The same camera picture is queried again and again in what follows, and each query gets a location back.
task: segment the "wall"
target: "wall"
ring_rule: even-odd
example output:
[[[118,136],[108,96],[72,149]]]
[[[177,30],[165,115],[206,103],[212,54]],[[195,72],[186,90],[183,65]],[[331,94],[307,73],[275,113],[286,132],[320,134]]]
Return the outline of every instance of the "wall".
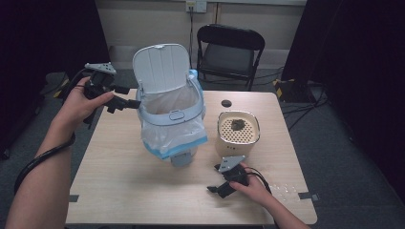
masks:
[[[160,43],[178,43],[189,48],[190,15],[182,1],[96,0],[96,4],[108,46],[128,51],[120,57],[122,61],[131,59],[140,48]],[[283,66],[303,10],[302,5],[209,2],[206,13],[193,15],[192,61],[197,59],[198,28],[217,22],[260,33],[266,40],[260,68]]]

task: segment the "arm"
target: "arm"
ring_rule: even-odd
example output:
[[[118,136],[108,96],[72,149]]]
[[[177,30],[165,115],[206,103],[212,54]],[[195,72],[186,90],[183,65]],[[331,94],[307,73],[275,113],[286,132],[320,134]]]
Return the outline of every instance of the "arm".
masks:
[[[84,85],[89,78],[77,85]],[[67,142],[92,111],[114,95],[89,100],[83,87],[72,89],[35,156]],[[69,206],[71,148],[66,148],[35,167],[22,182],[12,202],[6,228],[63,228]]]
[[[274,217],[274,221],[280,228],[309,228],[303,221],[295,217],[282,203],[280,203],[271,193],[269,193],[262,182],[254,175],[248,176],[248,186],[231,181],[229,185],[238,190],[253,201],[262,205]]]

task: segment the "wooden table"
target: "wooden table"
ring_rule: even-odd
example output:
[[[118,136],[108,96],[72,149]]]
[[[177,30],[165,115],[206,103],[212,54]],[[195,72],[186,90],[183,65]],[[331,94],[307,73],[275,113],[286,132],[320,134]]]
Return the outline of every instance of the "wooden table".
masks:
[[[127,98],[134,98],[132,90]],[[221,105],[228,99],[230,108]],[[266,225],[271,215],[241,193],[220,198],[206,187],[219,186],[223,177],[214,165],[217,120],[222,111],[253,113],[260,125],[260,140],[245,162],[259,170],[272,193],[306,224],[317,216],[277,98],[270,93],[204,92],[208,142],[199,146],[193,162],[175,168],[144,148],[135,110],[101,114],[80,164],[71,195],[68,224],[179,224]]]

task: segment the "black chair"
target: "black chair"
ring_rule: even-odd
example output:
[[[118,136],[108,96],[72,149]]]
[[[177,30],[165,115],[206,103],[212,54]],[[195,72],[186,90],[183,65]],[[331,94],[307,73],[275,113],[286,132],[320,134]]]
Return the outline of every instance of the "black chair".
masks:
[[[219,24],[203,26],[197,32],[197,71],[245,80],[251,91],[265,39],[256,31]],[[207,44],[203,52],[203,43]]]

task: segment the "beige basket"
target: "beige basket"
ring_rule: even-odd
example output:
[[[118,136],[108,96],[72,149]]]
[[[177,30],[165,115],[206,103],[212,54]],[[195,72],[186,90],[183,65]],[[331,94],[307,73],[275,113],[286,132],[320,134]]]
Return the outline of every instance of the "beige basket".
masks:
[[[221,157],[248,156],[259,137],[259,122],[253,114],[241,111],[220,114],[215,147]]]

